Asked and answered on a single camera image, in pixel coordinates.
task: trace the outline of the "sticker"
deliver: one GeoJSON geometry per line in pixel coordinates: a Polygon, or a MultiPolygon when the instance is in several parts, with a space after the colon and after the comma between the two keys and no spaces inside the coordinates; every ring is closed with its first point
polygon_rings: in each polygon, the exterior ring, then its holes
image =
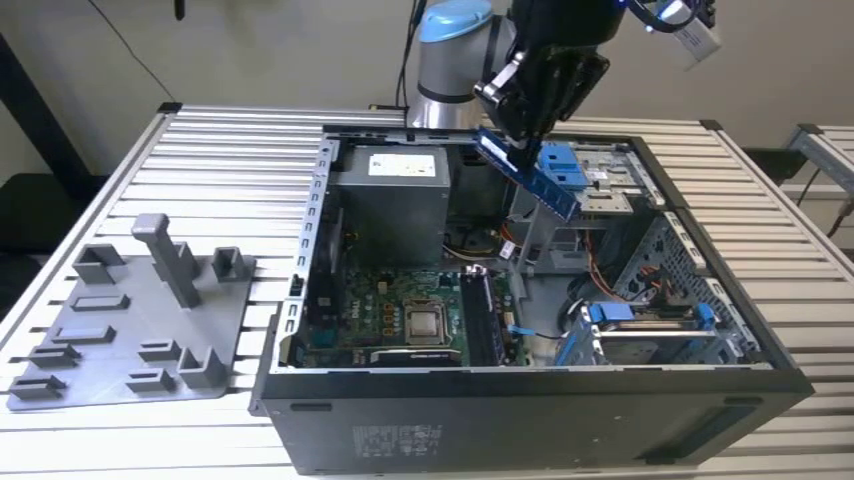
{"type": "Polygon", "coordinates": [[[352,439],[361,458],[434,456],[441,425],[360,425],[352,427],[352,439]]]}
{"type": "Polygon", "coordinates": [[[369,159],[368,175],[374,177],[434,177],[436,160],[432,155],[374,153],[369,159]]]}
{"type": "Polygon", "coordinates": [[[492,155],[494,155],[494,157],[497,157],[497,159],[504,163],[504,165],[506,165],[506,167],[513,171],[517,172],[519,169],[516,168],[516,166],[509,163],[506,161],[506,152],[504,152],[497,145],[494,145],[494,143],[492,143],[492,140],[489,140],[485,137],[480,137],[480,145],[482,145],[485,147],[485,149],[492,152],[492,155]]]}
{"type": "Polygon", "coordinates": [[[515,249],[516,249],[516,244],[509,241],[504,241],[504,245],[501,245],[501,251],[497,254],[497,256],[501,257],[504,260],[509,260],[509,256],[512,255],[512,251],[515,249]]]}
{"type": "Polygon", "coordinates": [[[608,178],[608,174],[597,168],[589,168],[584,173],[587,174],[587,178],[591,180],[607,180],[608,178]]]}

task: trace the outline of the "metal frame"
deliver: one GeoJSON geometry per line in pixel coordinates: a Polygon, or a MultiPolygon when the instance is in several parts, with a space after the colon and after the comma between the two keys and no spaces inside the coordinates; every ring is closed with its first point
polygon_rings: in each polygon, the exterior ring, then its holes
{"type": "Polygon", "coordinates": [[[801,124],[785,148],[803,153],[848,195],[854,195],[854,128],[801,124]]]}
{"type": "MultiPolygon", "coordinates": [[[[188,237],[190,247],[197,245],[193,251],[204,250],[210,238],[228,238],[237,240],[246,254],[262,257],[237,344],[230,393],[213,401],[67,409],[37,415],[13,415],[0,408],[0,471],[71,480],[149,478],[150,469],[157,469],[158,478],[181,480],[206,480],[210,475],[224,474],[261,480],[296,476],[269,420],[245,411],[264,330],[276,310],[286,308],[281,300],[286,297],[296,246],[286,221],[301,215],[301,210],[294,213],[298,202],[290,201],[292,178],[313,164],[324,123],[393,126],[400,122],[401,113],[386,111],[185,106],[176,114],[157,115],[0,323],[0,403],[5,403],[7,381],[23,365],[9,360],[25,355],[38,343],[43,335],[39,328],[49,326],[58,311],[54,303],[66,298],[71,250],[82,238],[97,235],[117,240],[120,253],[132,254],[129,242],[113,232],[128,215],[149,207],[165,209],[181,219],[173,227],[184,233],[176,236],[196,235],[188,237]]],[[[849,478],[849,264],[835,258],[817,241],[820,237],[809,233],[813,226],[777,197],[776,187],[760,180],[763,176],[753,172],[755,166],[740,150],[697,122],[573,118],[556,129],[643,137],[817,393],[696,468],[569,469],[512,472],[509,476],[849,478]]],[[[454,477],[485,479],[494,475],[465,473],[454,477]]]]}

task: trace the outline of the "white label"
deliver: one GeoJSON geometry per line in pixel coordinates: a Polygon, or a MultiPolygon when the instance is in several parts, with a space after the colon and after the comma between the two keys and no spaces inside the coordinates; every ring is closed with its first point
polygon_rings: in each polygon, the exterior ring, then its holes
{"type": "Polygon", "coordinates": [[[376,177],[434,177],[436,161],[432,155],[374,153],[370,155],[368,175],[376,177]]]}
{"type": "Polygon", "coordinates": [[[492,140],[489,140],[485,137],[480,137],[480,145],[482,145],[485,147],[485,149],[489,152],[492,152],[492,155],[494,155],[497,157],[497,159],[501,162],[504,162],[504,165],[506,165],[513,172],[519,171],[516,166],[506,161],[506,153],[498,148],[497,145],[494,145],[494,143],[492,143],[492,140]]]}
{"type": "Polygon", "coordinates": [[[512,255],[512,251],[516,248],[516,244],[508,241],[504,241],[504,245],[501,246],[501,251],[498,252],[498,257],[504,260],[509,260],[509,255],[512,255]]]}
{"type": "Polygon", "coordinates": [[[597,168],[589,168],[584,173],[587,174],[587,178],[591,180],[607,180],[608,178],[608,174],[597,168]]]}

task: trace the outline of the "orange wire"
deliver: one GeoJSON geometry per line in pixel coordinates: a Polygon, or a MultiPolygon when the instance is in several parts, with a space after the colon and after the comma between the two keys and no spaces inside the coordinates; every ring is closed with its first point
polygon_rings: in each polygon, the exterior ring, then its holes
{"type": "Polygon", "coordinates": [[[593,253],[592,253],[592,243],[589,242],[589,230],[587,230],[587,268],[589,269],[589,278],[592,279],[592,283],[599,287],[601,293],[604,293],[613,300],[624,301],[624,299],[613,293],[611,287],[608,286],[604,278],[601,278],[601,272],[599,272],[599,266],[593,261],[593,253]]]}

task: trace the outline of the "power supply label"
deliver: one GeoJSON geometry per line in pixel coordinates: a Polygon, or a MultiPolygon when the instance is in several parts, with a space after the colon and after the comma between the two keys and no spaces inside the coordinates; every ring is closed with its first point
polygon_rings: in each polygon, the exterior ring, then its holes
{"type": "Polygon", "coordinates": [[[434,456],[441,425],[360,425],[352,427],[352,438],[361,458],[434,456]]]}

